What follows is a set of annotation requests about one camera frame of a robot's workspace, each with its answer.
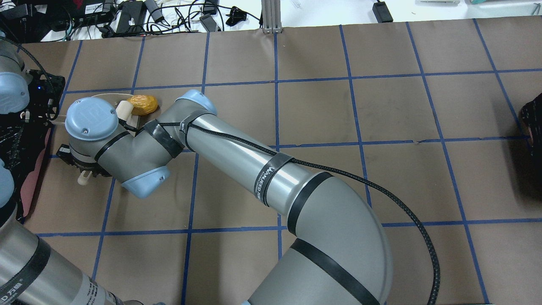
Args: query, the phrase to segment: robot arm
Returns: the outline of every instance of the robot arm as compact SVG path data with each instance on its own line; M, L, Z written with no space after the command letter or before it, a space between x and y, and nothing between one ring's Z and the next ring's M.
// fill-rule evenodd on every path
M15 48L0 40L0 114L19 112L28 105L28 84L31 81Z
M196 90L179 97L135 137L98 98L76 101L67 113L70 150L97 162L144 198L167 179L166 164L184 147L199 153L288 220L297 240L248 300L251 305L383 304L392 259L382 226L367 203L329 173L313 174L211 130L255 142L216 116Z

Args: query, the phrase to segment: electrical cable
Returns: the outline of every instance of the electrical cable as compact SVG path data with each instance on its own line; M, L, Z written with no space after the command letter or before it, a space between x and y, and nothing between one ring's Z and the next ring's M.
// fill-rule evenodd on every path
M73 31L73 19L72 19L71 14L69 13L68 9L64 5L62 5L62 8L64 9L64 11L66 11L66 14L68 14L68 22L69 22L69 27L66 29L66 32L64 34L64 38L62 39L62 41L64 41L67 38L69 38L70 34Z
M160 123L160 125L161 126L180 126L180 123ZM265 147L262 147L262 146L260 146L260 145L258 145L256 143L253 143L253 142L248 141L246 139L243 139L241 137L237 137L237 136L230 135L230 134L225 134L225 133L222 133L222 132L208 130L208 129L205 129L205 128L200 127L198 125L195 125L193 123L188 124L188 127L197 129L199 131L203 131L206 134L215 135L215 136L224 137L224 138L228 138L228 139L238 141L240 143L243 143L243 144L246 144L246 145L248 145L250 147L253 147L253 148L257 149L257 150L263 151L264 153L266 153L268 155L271 155L271 156L274 156L274 155L277 154L277 152L274 151L274 150L267 149ZM423 240L425 241L425 245L427 246L427 249L429 250L429 256L431 258L431 263L433 265L433 285L431 287L431 292L430 292L429 300L427 301L427 304L428 305L434 305L435 304L435 302L437 300L437 296L438 296L438 291L440 289L440 265L438 263L438 257L437 257L436 251L435 251L435 247L433 246L431 238L429 237L429 234L427 233L427 230L425 229L423 223L414 214L414 212L403 201L401 201L401 199L399 199L397 196L395 196L393 193L391 193L389 190L385 189L384 187L382 187L382 186L380 186L380 185L378 185L378 184L376 184L376 183L374 183L372 181L369 181L369 180L367 180L367 179L365 179L363 177L360 177L360 176L354 175L352 173L349 173L347 171L340 170L340 169L333 168L333 167L319 165L319 164L316 164L316 163L306 162L306 161L299 160L299 159L296 159L296 158L291 159L290 162L295 163L295 164L299 164L299 165L303 165L303 166L308 166L308 167L320 169L320 170L330 171L332 173L336 173L336 174L339 174L339 175L346 176L348 178L354 179L354 180L359 181L359 182L361 182L361 183L363 183L363 184L365 184L365 185L367 185L367 186L369 186L371 188L374 188L374 189L378 190L379 192L383 193L388 198L390 198L393 202L395 202L410 217L412 222L416 225L416 227L418 228L418 230L422 234L422 237L423 237Z

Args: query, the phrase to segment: printed label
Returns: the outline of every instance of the printed label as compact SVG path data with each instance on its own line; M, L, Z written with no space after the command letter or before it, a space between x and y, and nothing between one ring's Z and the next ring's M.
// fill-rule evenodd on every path
M81 287L70 305L104 305L108 292L86 274L81 274L83 276Z
M94 12L102 12L104 8L101 3L89 4L85 7L85 15L92 14Z

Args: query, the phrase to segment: yellow bag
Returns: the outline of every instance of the yellow bag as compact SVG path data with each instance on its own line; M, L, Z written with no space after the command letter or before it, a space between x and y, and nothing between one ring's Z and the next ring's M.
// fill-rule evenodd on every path
M155 112L158 108L158 101L154 96L137 95L127 100L134 105L134 109L132 110L132 115L134 116L144 116Z

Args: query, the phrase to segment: power adapter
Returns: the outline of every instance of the power adapter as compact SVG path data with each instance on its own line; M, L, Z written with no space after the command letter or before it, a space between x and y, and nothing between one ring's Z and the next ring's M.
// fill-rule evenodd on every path
M373 4L373 12L378 23L393 22L390 10L388 10L388 6L384 1Z

